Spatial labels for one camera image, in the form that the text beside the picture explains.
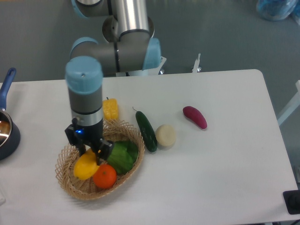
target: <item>orange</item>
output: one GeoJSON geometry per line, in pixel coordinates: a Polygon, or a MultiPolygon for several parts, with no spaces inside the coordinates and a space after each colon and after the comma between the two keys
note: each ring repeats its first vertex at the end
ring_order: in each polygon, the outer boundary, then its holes
{"type": "Polygon", "coordinates": [[[93,175],[93,181],[99,188],[109,189],[117,180],[117,172],[108,164],[99,166],[99,169],[93,175]]]}

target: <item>pot handle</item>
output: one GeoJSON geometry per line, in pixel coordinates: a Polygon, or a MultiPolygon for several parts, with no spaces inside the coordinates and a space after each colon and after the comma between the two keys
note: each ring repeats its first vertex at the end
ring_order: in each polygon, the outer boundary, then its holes
{"type": "Polygon", "coordinates": [[[15,68],[10,68],[0,89],[0,108],[6,110],[6,97],[16,74],[15,68]]]}

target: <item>toy fruit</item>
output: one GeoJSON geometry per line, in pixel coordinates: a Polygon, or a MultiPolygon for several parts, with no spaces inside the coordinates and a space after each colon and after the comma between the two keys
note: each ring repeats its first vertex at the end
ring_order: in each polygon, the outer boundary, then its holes
{"type": "Polygon", "coordinates": [[[172,146],[176,141],[176,132],[171,125],[161,125],[155,135],[157,142],[165,147],[172,146]]]}
{"type": "Polygon", "coordinates": [[[96,155],[89,149],[75,163],[74,176],[78,177],[80,180],[86,180],[93,176],[98,168],[96,155]]]}
{"type": "Polygon", "coordinates": [[[99,188],[109,189],[117,180],[117,173],[115,169],[107,164],[103,164],[99,167],[93,176],[95,185],[99,188]]]}
{"type": "Polygon", "coordinates": [[[194,107],[186,106],[183,108],[183,114],[192,120],[201,129],[207,128],[207,122],[199,110],[194,107]]]}

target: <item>woven basket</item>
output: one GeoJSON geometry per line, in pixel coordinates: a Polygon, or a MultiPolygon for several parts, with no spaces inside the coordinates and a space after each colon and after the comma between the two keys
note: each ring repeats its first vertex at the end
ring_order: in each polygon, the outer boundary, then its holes
{"type": "Polygon", "coordinates": [[[137,145],[139,149],[139,155],[132,170],[124,175],[118,175],[117,181],[112,188],[98,188],[94,184],[92,178],[80,180],[74,176],[73,170],[75,162],[79,158],[79,151],[75,146],[68,144],[68,146],[65,146],[65,148],[59,154],[57,164],[55,165],[55,172],[61,188],[63,188],[69,195],[81,200],[93,200],[101,198],[122,185],[131,177],[131,175],[141,164],[145,151],[144,141],[141,133],[138,132],[133,125],[119,120],[105,120],[103,123],[103,137],[106,140],[114,142],[131,140],[137,145]]]}

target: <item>cucumber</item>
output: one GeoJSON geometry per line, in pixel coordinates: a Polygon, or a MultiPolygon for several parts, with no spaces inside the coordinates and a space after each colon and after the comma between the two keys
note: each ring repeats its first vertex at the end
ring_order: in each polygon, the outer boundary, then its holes
{"type": "Polygon", "coordinates": [[[146,148],[150,152],[155,152],[158,149],[158,142],[149,120],[141,111],[136,111],[135,118],[141,130],[146,148]]]}

